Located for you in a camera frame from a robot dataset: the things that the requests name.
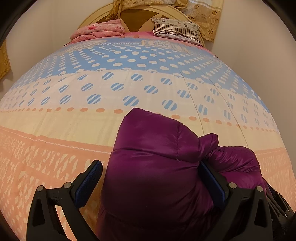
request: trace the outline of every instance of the purple jacket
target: purple jacket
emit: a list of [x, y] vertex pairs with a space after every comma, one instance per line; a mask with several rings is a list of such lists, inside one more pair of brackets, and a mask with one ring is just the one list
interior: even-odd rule
[[265, 186], [255, 154], [219, 147], [182, 123], [132, 109], [119, 128], [102, 189], [101, 241], [197, 241], [219, 216], [197, 167], [207, 159], [238, 187]]

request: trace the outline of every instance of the metal screw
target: metal screw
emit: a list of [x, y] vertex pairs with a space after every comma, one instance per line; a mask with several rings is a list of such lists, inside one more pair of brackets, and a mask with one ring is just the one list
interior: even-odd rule
[[237, 187], [237, 185], [235, 183], [229, 183], [229, 187], [232, 189], [235, 189]]
[[259, 192], [263, 192], [263, 187], [258, 186], [258, 187], [257, 187], [257, 190], [258, 190]]
[[67, 183], [65, 183], [65, 184], [64, 184], [64, 188], [70, 188], [70, 187], [71, 187], [71, 185], [72, 185], [72, 183], [70, 183], [70, 182], [67, 182]]
[[37, 187], [37, 191], [38, 192], [41, 192], [42, 190], [43, 190], [43, 186], [42, 185], [40, 185], [40, 186]]

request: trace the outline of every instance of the gold curtain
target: gold curtain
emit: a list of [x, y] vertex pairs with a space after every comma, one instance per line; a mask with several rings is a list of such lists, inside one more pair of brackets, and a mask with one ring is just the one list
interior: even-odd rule
[[6, 52], [6, 42], [0, 47], [0, 79], [11, 70], [9, 59]]
[[224, 0], [114, 0], [113, 8], [106, 20], [120, 18], [128, 8], [141, 5], [169, 4], [178, 8], [189, 19], [199, 25], [200, 33], [206, 40], [214, 42]]

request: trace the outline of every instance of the bed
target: bed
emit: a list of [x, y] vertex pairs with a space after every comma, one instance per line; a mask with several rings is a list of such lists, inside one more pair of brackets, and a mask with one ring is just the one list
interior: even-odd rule
[[[104, 21], [111, 7], [81, 26]], [[61, 48], [0, 101], [0, 210], [20, 240], [36, 187], [71, 182], [95, 159], [106, 170], [121, 121], [133, 107], [177, 119], [198, 136], [217, 133], [221, 146], [250, 148], [263, 177], [295, 210], [290, 159], [263, 101], [207, 49], [153, 36], [151, 17], [189, 21], [171, 6], [128, 9], [121, 14], [125, 35]], [[93, 230], [102, 184], [103, 178], [80, 209]]]

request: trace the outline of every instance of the orange dot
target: orange dot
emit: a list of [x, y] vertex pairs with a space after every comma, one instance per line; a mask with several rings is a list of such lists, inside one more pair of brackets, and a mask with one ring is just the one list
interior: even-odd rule
[[172, 115], [172, 118], [173, 119], [180, 119], [180, 116], [179, 115]]
[[105, 111], [104, 108], [99, 108], [99, 109], [96, 110], [96, 112], [98, 112], [98, 113], [102, 113], [102, 112], [104, 112], [104, 111]]
[[121, 109], [114, 110], [115, 114], [121, 114], [122, 112], [123, 112], [123, 110], [121, 110]]

